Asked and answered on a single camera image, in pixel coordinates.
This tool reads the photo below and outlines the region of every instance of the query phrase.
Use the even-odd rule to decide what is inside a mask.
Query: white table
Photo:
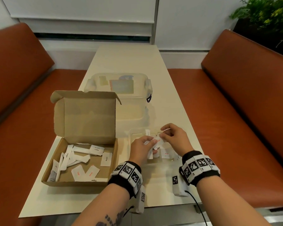
[[[183,108],[168,70],[155,45],[111,44],[100,46],[81,83],[83,90],[89,78],[96,73],[144,73],[151,79],[153,97],[147,103],[148,120],[140,122],[116,121],[116,137],[119,138],[118,162],[128,160],[128,131],[133,127],[149,125],[151,128],[174,123],[188,134],[194,149],[202,151],[189,118]],[[39,172],[33,188],[19,217],[80,213],[97,196],[101,188],[49,187],[41,183],[41,177],[60,140],[56,137]],[[146,186],[146,207],[193,203],[192,198],[175,197],[172,193],[171,169],[162,164],[143,170]],[[200,202],[196,188],[190,191]]]

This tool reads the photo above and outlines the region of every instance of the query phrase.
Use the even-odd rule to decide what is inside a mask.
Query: open cardboard box
[[[82,92],[82,91],[54,91],[50,97],[55,103],[54,125],[55,133],[61,136],[55,152],[44,172],[41,181],[48,186],[106,186],[108,178],[116,167],[117,139],[115,138],[115,107],[116,99],[121,101],[114,92]],[[53,159],[59,162],[62,152],[66,152],[69,144],[90,148],[90,145],[76,145],[87,143],[104,147],[104,152],[112,152],[110,167],[101,167],[101,156],[90,155],[87,163],[79,163],[61,171],[57,182],[47,182],[53,167]],[[85,172],[91,165],[100,169],[97,178],[105,181],[75,182],[71,170],[82,165]]]

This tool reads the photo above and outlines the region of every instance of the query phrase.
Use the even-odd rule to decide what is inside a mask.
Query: cardboard box lid
[[[54,127],[69,144],[113,144],[115,140],[114,92],[54,91]]]

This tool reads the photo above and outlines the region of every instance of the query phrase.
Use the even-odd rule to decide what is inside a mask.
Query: leaves
[[[242,0],[231,19],[248,18],[258,28],[283,33],[283,0]]]

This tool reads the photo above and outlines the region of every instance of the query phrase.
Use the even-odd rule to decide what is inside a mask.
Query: forearm
[[[79,215],[73,226],[120,225],[130,196],[126,189],[109,184]]]
[[[218,176],[201,179],[197,191],[214,226],[270,226],[263,216]]]

